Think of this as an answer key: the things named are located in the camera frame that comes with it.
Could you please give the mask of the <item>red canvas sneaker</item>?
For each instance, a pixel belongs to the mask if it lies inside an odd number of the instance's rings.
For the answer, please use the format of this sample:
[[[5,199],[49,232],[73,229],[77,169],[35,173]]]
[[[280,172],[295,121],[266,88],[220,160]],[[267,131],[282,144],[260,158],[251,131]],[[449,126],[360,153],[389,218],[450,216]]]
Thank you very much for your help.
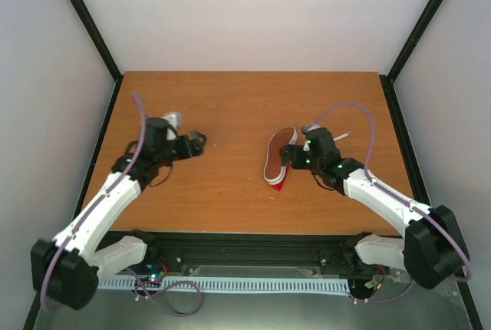
[[[296,145],[298,139],[295,127],[283,127],[277,130],[269,139],[263,178],[276,191],[281,191],[288,175],[289,161],[283,163],[282,148]]]

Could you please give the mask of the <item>white shoelace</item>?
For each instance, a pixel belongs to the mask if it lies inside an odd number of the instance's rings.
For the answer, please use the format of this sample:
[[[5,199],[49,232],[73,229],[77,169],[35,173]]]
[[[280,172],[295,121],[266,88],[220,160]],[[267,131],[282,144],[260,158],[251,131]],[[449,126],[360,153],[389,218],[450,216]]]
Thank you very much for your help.
[[[339,135],[339,136],[335,137],[333,140],[334,140],[334,142],[337,142],[337,141],[339,141],[339,140],[342,140],[342,139],[344,139],[344,138],[348,137],[348,136],[350,135],[350,133],[351,133],[351,132],[349,131],[349,132],[347,132],[347,133],[341,134],[341,135]]]

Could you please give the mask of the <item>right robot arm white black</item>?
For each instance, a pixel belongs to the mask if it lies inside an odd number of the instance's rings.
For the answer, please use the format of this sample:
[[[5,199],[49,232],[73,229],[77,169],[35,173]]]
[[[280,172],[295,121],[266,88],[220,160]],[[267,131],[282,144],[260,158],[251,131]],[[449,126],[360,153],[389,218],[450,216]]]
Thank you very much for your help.
[[[405,271],[419,286],[433,289],[464,271],[471,276],[470,255],[453,212],[431,207],[395,190],[358,160],[343,157],[331,133],[314,125],[304,130],[305,142],[289,142],[278,149],[281,165],[307,170],[318,184],[355,200],[383,218],[399,237],[362,233],[343,252],[346,265],[380,265]]]

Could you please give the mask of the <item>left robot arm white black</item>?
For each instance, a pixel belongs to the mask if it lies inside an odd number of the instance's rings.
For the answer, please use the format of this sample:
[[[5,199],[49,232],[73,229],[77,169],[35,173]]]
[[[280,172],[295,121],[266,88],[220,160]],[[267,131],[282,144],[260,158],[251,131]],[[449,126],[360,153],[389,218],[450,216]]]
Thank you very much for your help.
[[[161,167],[198,157],[206,135],[193,131],[180,135],[178,112],[148,117],[138,139],[129,142],[110,169],[103,186],[74,220],[52,240],[38,240],[31,248],[31,274],[43,307],[52,299],[71,309],[82,309],[100,283],[138,265],[154,269],[160,261],[157,240],[132,230],[118,242],[99,245],[119,215],[158,176]]]

